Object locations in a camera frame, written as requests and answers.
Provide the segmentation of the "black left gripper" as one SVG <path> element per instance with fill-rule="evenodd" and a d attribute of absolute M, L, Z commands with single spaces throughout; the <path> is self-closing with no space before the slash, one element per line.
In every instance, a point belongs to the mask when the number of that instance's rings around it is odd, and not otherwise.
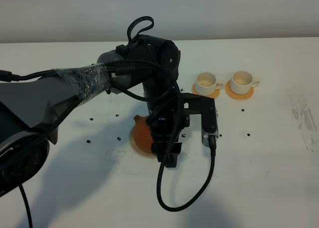
<path fill-rule="evenodd" d="M 181 152 L 181 142 L 178 141 L 182 128 L 183 108 L 178 104 L 178 98 L 152 99 L 147 102 L 149 117 L 147 125 L 152 135 L 152 154 L 158 162 L 164 160 L 165 151 L 172 134 L 174 134 L 171 149 L 164 162 L 166 168 L 175 168 Z"/>

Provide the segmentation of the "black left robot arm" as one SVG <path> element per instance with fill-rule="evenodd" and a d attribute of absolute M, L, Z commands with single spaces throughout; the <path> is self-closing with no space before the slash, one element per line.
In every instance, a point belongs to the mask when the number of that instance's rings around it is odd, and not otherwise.
<path fill-rule="evenodd" d="M 95 64 L 18 76 L 0 73 L 0 193 L 6 195 L 43 166 L 58 127 L 77 107 L 108 91 L 141 84 L 149 112 L 160 105 L 174 127 L 180 93 L 176 89 L 180 50 L 170 40 L 137 35 L 127 45 L 101 54 Z"/>

